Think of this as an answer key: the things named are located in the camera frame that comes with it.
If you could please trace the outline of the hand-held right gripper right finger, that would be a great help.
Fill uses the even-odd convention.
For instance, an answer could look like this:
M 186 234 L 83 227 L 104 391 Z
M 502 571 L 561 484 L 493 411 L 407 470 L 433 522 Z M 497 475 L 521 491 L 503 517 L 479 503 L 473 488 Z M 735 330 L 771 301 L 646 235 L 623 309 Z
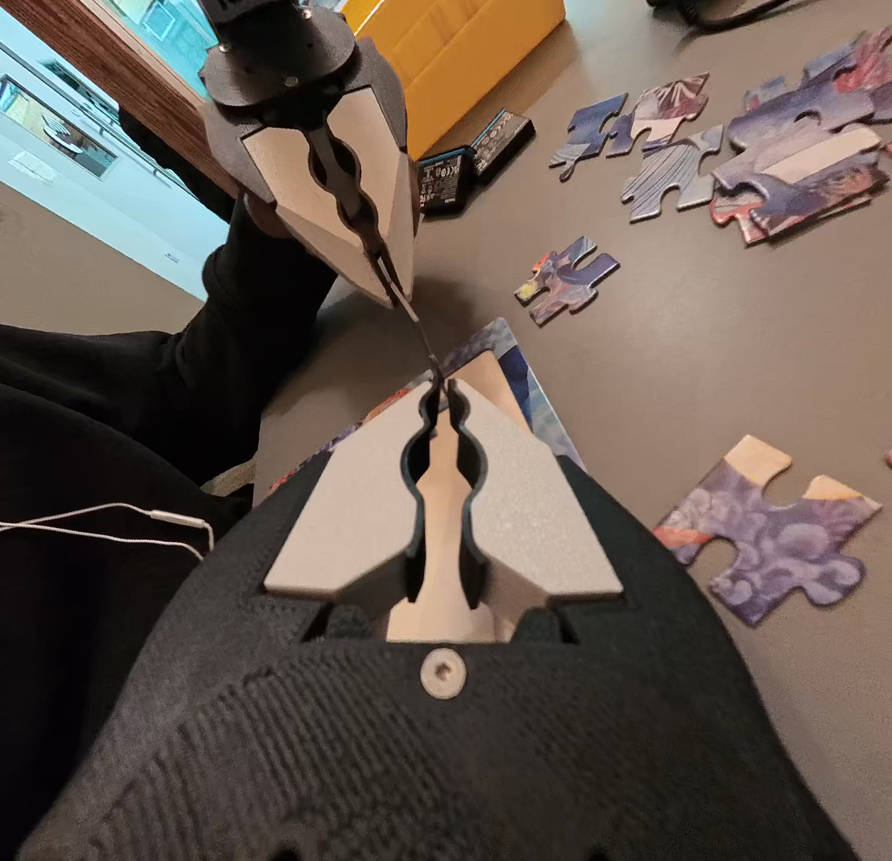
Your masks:
M 459 577 L 470 609 L 612 599 L 622 584 L 550 447 L 461 379 L 448 384 L 456 466 L 470 493 Z

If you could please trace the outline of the small multicoloured puzzle piece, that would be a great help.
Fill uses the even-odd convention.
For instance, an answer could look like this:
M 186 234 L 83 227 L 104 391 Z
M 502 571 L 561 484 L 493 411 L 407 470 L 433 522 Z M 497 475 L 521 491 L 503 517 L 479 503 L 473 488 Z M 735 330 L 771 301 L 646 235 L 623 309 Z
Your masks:
M 619 261 L 596 250 L 596 242 L 581 236 L 533 265 L 531 276 L 514 292 L 514 298 L 527 308 L 537 326 L 564 312 L 585 309 L 597 297 L 599 284 L 619 270 Z

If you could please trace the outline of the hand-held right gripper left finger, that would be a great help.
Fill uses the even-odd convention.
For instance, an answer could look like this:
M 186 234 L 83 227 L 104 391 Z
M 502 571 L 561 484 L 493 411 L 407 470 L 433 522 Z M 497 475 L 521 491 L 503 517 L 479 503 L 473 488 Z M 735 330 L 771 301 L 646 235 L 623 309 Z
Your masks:
M 357 607 L 418 598 L 426 570 L 425 501 L 440 386 L 428 380 L 328 455 L 264 579 L 272 594 Z

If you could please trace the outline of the pile of jigsaw puzzle pieces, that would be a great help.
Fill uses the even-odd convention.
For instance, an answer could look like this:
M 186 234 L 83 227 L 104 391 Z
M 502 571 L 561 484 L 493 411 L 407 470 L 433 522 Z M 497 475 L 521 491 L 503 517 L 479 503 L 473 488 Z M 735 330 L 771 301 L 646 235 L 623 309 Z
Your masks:
M 549 161 L 567 182 L 584 160 L 631 154 L 641 165 L 620 194 L 632 224 L 676 210 L 708 207 L 716 226 L 735 222 L 745 245 L 869 204 L 890 183 L 875 131 L 890 125 L 890 27 L 864 31 L 803 69 L 748 90 L 727 124 L 679 136 L 708 103 L 702 72 L 644 90 L 629 111 L 627 94 L 577 110 Z

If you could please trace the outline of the black battery pack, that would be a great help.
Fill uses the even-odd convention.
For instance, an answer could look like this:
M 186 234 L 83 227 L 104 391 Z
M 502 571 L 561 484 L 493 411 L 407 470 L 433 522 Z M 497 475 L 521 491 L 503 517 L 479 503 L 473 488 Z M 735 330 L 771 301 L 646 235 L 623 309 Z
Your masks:
M 530 118 L 501 109 L 471 143 L 477 185 L 487 186 L 536 135 Z
M 459 146 L 422 158 L 417 167 L 421 214 L 439 218 L 462 213 L 476 179 L 474 150 Z

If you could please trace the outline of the yellow bin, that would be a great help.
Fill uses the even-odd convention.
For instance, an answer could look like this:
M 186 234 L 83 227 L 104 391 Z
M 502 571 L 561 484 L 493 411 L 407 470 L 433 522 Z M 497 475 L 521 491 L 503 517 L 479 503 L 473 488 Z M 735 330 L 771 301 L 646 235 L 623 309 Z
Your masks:
M 416 161 L 565 19 L 564 0 L 343 0 L 337 9 L 396 71 Z

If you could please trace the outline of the wooden rail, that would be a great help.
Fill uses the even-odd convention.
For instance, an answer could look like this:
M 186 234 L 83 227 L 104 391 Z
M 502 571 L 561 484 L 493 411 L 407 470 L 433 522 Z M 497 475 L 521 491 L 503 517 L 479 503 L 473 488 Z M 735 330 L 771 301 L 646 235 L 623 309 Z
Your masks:
M 1 6 L 230 197 L 210 152 L 204 99 L 99 0 L 1 0 Z

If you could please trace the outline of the person's left hand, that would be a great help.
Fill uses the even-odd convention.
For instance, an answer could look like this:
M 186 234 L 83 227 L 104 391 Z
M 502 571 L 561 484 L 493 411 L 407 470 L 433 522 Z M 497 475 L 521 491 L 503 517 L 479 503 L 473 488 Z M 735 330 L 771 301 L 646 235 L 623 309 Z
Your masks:
M 265 202 L 247 189 L 242 191 L 241 199 L 248 216 L 259 231 L 275 239 L 297 241 L 284 221 L 277 215 L 274 204 Z

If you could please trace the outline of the large purple orange puzzle piece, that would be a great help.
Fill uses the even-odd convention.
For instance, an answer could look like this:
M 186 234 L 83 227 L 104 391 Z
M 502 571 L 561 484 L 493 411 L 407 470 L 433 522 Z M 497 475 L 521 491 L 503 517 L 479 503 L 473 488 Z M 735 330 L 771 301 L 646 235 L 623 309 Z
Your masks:
M 752 627 L 792 592 L 801 591 L 815 607 L 830 607 L 866 577 L 863 561 L 843 548 L 882 505 L 826 475 L 813 478 L 794 502 L 773 505 L 764 489 L 792 462 L 788 454 L 747 434 L 653 531 L 685 566 L 708 543 L 732 544 L 733 560 L 708 588 Z

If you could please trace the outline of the colourful puzzle frame board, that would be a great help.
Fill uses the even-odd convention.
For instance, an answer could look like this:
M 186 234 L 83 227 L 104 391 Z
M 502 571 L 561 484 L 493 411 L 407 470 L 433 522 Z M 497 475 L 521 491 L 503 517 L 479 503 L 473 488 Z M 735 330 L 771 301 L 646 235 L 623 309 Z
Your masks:
M 462 590 L 459 577 L 461 514 L 470 488 L 456 466 L 459 439 L 450 420 L 449 381 L 456 378 L 466 381 L 520 428 L 528 430 L 550 447 L 534 430 L 534 404 L 538 400 L 531 383 L 528 363 L 507 321 L 495 320 L 485 330 L 473 336 L 472 341 L 481 342 L 481 345 L 474 346 L 473 342 L 469 342 L 465 349 L 459 351 L 457 360 L 453 362 L 457 368 L 447 376 L 445 400 L 439 407 L 436 426 L 431 433 L 430 465 L 418 481 L 418 490 L 425 501 L 426 512 L 426 570 L 418 598 L 414 601 L 404 599 L 394 607 L 333 604 L 269 593 L 263 586 L 265 576 L 262 589 L 271 599 L 313 602 L 331 610 L 359 610 L 369 622 L 382 624 L 384 634 L 390 641 L 429 644 L 437 641 L 453 644 L 563 642 L 563 625 L 558 612 L 562 603 L 549 609 L 491 610 L 485 604 L 470 609 Z M 413 386 L 394 394 L 377 409 L 369 412 L 365 420 L 350 433 L 338 438 L 333 446 L 320 451 L 296 470 L 294 478 L 307 479 L 307 493 L 294 523 L 335 446 L 398 398 L 428 380 L 432 379 L 428 376 L 419 378 Z

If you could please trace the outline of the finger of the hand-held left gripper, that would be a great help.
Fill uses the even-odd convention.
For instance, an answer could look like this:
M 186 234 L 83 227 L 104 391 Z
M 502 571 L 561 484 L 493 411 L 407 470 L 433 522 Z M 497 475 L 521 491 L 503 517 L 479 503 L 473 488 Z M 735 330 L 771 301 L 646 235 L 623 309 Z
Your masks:
M 340 99 L 333 110 L 333 134 L 356 157 L 360 189 L 374 206 L 377 233 L 400 290 L 411 300 L 415 275 L 413 173 L 372 87 L 352 90 Z
M 334 195 L 312 175 L 303 133 L 265 128 L 248 136 L 243 145 L 291 234 L 356 290 L 393 309 L 360 237 L 341 220 Z

